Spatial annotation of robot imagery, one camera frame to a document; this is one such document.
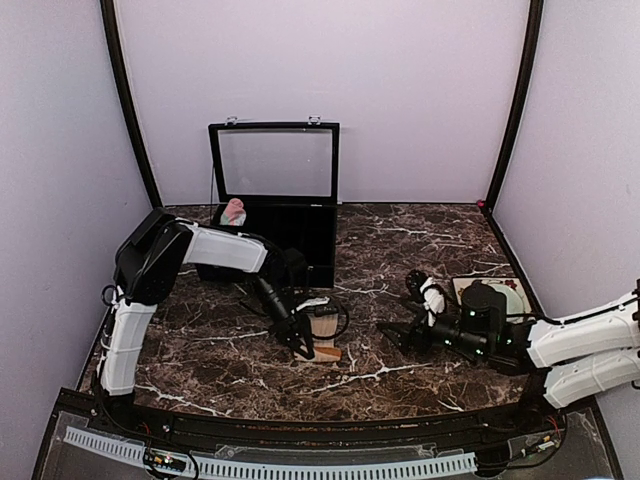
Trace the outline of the pink patterned sock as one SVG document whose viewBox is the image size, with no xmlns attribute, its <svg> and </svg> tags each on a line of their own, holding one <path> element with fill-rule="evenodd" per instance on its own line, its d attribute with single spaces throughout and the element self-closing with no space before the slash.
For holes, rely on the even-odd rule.
<svg viewBox="0 0 640 480">
<path fill-rule="evenodd" d="M 244 203 L 239 198 L 232 198 L 224 208 L 219 224 L 222 226 L 241 227 L 247 218 Z"/>
</svg>

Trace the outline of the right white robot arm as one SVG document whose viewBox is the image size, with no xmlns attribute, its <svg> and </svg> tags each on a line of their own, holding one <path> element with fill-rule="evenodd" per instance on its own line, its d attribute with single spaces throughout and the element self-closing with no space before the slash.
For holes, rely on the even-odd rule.
<svg viewBox="0 0 640 480">
<path fill-rule="evenodd" d="M 509 376 L 538 374 L 536 395 L 510 413 L 521 434 L 585 397 L 639 379 L 639 292 L 574 315 L 554 319 L 527 310 L 517 294 L 479 278 L 458 293 L 458 309 L 434 279 L 419 270 L 405 280 L 409 323 L 380 322 L 378 330 L 402 353 L 447 348 Z"/>
</svg>

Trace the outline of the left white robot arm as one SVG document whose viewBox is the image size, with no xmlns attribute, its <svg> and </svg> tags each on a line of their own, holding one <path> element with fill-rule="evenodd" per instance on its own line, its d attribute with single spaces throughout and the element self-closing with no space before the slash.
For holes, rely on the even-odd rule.
<svg viewBox="0 0 640 480">
<path fill-rule="evenodd" d="M 201 226 L 163 208 L 153 209 L 115 256 L 111 320 L 98 373 L 103 391 L 113 397 L 103 405 L 103 421 L 120 436 L 134 435 L 140 429 L 140 412 L 118 396 L 133 392 L 147 327 L 184 264 L 244 274 L 272 320 L 270 332 L 302 358 L 314 359 L 311 321 L 278 284 L 283 275 L 293 275 L 295 253 L 259 235 Z"/>
</svg>

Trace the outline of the striped beige sock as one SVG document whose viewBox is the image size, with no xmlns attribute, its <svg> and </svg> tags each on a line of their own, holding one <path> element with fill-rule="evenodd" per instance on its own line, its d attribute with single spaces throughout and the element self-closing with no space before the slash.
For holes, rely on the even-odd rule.
<svg viewBox="0 0 640 480">
<path fill-rule="evenodd" d="M 334 345 L 334 339 L 329 339 L 337 333 L 338 315 L 316 316 L 309 313 L 308 317 L 311 323 L 311 332 L 314 336 L 314 358 L 309 360 L 294 353 L 294 359 L 301 362 L 315 363 L 335 363 L 339 362 L 342 357 L 342 351 Z"/>
</svg>

